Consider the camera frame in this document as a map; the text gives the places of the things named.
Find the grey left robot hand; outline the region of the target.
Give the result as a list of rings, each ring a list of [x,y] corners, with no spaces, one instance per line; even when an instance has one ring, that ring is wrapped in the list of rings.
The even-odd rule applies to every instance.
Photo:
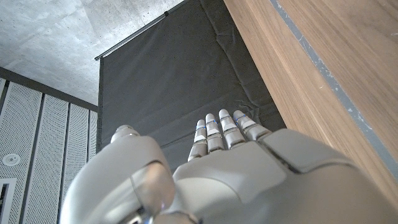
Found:
[[[186,163],[131,126],[74,178],[61,223],[396,223],[397,207],[348,157],[242,111],[197,122]]]

